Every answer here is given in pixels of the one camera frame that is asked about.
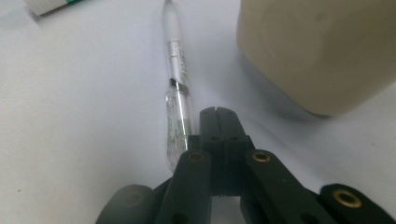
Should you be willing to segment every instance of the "white table surface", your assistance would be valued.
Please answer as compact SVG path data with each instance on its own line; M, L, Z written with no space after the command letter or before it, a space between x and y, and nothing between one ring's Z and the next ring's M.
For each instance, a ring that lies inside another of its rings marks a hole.
M308 189L347 184L396 217L395 85L343 116L312 117L240 55L239 1L177 6L196 118L230 108ZM40 18L2 0L1 224L94 223L121 187L171 176L162 7L85 0ZM244 223L237 199L214 199L212 223Z

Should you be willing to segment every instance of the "screw hole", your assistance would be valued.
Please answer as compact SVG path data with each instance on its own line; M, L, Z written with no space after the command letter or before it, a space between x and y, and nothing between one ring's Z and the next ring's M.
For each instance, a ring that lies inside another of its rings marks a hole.
M200 152L191 153L189 156L190 161L193 161L193 162L201 161L203 158L204 158L204 155Z
M184 214L177 213L172 216L172 223L173 224L188 224L189 218Z
M135 190L125 195L123 204L127 207L135 207L141 204L144 198L145 196L143 195L143 193Z
M350 207L350 208L358 208L361 207L361 199L359 199L356 195L349 192L345 189L338 189L332 193L334 199L340 204Z
M271 157L264 154L263 152L256 152L253 154L253 159L259 162L268 162L271 159Z
M319 224L318 219L315 216L308 213L302 213L300 215L300 219L304 224Z

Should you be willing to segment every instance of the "pen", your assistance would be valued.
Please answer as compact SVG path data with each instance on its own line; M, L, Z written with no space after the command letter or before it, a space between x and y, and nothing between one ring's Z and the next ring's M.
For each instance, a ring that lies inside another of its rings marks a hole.
M166 93L167 157L170 168L174 171L178 158L188 149L188 136L192 134L192 116L187 71L180 42L180 26L175 5L171 0L165 0L163 20L171 70L169 91Z

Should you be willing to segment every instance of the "black plastic part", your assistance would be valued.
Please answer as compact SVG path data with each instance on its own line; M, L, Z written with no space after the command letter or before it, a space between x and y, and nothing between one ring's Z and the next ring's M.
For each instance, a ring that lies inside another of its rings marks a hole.
M305 189L274 154L255 150L233 111L210 107L174 176L155 190L119 190L96 224L208 224L215 195L241 196L247 224L396 223L348 186L330 185L320 195Z
M120 189L105 206L96 224L151 224L155 211L152 189L131 185Z
M396 223L377 204L351 187L333 184L321 189L319 201L339 223Z
M270 223L336 223L271 152L246 154L247 182Z
M189 139L191 148L212 155L212 195L241 195L245 178L241 165L247 151L254 149L250 137L245 134L241 122L232 110L209 107L200 114L201 137Z
M247 224L269 224L268 217L262 211L253 192L245 190L241 195L240 208Z
M211 156L202 150L183 153L169 183L156 224L207 224L210 221Z

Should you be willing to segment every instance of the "pen barrel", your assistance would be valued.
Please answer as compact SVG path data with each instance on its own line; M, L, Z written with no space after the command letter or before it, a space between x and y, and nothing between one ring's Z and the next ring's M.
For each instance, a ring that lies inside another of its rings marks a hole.
M169 63L171 76L183 85L187 86L187 70L184 52L178 40L168 42Z
M178 158L188 150L188 137L192 134L193 123L190 111L191 100L187 87L171 78L171 87L166 94L168 112L167 157L171 170L175 170Z

